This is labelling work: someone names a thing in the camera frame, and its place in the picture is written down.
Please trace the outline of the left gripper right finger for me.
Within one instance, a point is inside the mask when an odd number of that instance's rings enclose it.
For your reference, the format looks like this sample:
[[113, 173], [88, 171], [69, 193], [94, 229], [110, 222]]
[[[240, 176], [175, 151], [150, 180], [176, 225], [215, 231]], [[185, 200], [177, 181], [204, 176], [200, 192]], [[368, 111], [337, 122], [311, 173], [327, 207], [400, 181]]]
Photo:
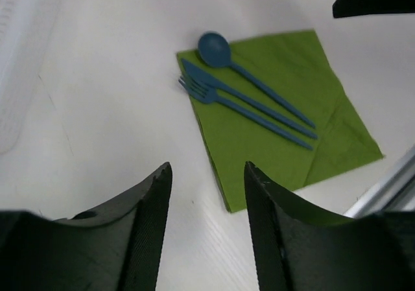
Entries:
[[301, 198], [251, 162], [244, 190], [261, 290], [414, 289], [414, 213], [348, 218]]

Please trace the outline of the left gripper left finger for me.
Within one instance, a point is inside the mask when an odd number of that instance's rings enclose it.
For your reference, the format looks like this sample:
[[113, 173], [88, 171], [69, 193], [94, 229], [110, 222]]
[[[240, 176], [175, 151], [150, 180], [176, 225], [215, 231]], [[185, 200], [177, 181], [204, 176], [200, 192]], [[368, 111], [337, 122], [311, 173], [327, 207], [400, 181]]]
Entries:
[[73, 218], [1, 212], [2, 290], [154, 290], [172, 189], [164, 163]]

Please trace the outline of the green paper napkin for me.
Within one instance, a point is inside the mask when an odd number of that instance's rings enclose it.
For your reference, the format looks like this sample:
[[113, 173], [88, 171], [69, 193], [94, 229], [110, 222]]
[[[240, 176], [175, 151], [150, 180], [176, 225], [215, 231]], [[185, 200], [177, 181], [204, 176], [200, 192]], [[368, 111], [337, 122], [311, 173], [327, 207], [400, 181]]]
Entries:
[[217, 188], [225, 208], [246, 208], [243, 168], [251, 161], [291, 191], [367, 166], [383, 153], [332, 70], [316, 31], [293, 30], [231, 44], [233, 60], [310, 121], [314, 138], [297, 145], [217, 104], [184, 95], [194, 115], [185, 179]]

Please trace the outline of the blue plastic spoon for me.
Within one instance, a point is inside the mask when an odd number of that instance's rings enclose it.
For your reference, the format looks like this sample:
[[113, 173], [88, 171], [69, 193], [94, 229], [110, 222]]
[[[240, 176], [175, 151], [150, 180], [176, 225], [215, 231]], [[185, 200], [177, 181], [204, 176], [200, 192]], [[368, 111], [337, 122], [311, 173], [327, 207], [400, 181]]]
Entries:
[[290, 113], [312, 128], [316, 128], [315, 123], [307, 118], [300, 110], [293, 106], [289, 101], [277, 94], [272, 88], [264, 84], [245, 68], [235, 63], [231, 57], [231, 47], [224, 36], [217, 32], [206, 32], [198, 40], [198, 53], [201, 59], [210, 67], [230, 67], [241, 74], [264, 94], [283, 106]]

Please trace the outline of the blue plastic fork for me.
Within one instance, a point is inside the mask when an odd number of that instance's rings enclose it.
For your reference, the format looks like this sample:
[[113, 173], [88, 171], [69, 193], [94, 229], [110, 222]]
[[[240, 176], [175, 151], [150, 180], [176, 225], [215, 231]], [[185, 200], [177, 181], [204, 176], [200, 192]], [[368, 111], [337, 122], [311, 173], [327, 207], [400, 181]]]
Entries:
[[274, 132], [275, 134], [278, 134], [286, 140], [296, 143], [297, 145], [300, 145], [308, 150], [313, 150], [313, 147], [310, 144], [297, 138], [288, 131], [285, 131], [284, 129], [280, 128], [274, 123], [262, 118], [261, 116], [257, 115], [252, 111], [245, 109], [244, 107], [232, 102], [231, 100], [221, 97], [217, 93], [217, 90], [215, 88], [209, 86], [202, 87], [200, 84], [197, 84], [193, 79], [184, 76], [181, 76], [178, 79], [178, 81], [182, 85], [182, 87], [188, 92], [188, 94], [192, 96], [194, 99], [197, 99], [199, 102], [203, 104], [222, 104], [223, 106], [228, 107], [229, 109], [237, 112], [238, 114], [246, 117], [247, 119], [254, 121], [258, 125], [261, 125], [262, 127]]

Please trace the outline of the blue plastic knife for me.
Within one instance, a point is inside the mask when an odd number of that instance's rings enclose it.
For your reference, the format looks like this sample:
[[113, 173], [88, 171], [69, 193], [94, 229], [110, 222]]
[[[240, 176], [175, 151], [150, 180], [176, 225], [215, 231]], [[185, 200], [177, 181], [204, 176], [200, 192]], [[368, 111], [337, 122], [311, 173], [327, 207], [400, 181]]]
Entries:
[[217, 91], [221, 90], [224, 92], [229, 93], [230, 95], [237, 97], [241, 101], [253, 106], [255, 109], [261, 111], [262, 113], [268, 115], [269, 117], [277, 120], [278, 122], [284, 124], [285, 126], [288, 126], [289, 128], [311, 138], [311, 139], [317, 139], [318, 136], [307, 129], [306, 127], [296, 123], [292, 119], [272, 110], [271, 108], [265, 106], [264, 104], [248, 97], [244, 93], [241, 93], [240, 91], [237, 91], [236, 89], [233, 89], [229, 85], [225, 84], [224, 82], [221, 82], [220, 80], [216, 79], [206, 71], [202, 70], [200, 67], [196, 66], [195, 64], [192, 64], [190, 61], [183, 59], [182, 65], [185, 69], [185, 74], [182, 75], [184, 77], [189, 77], [190, 79], [193, 79], [197, 84], [200, 84], [202, 87], [213, 87]]

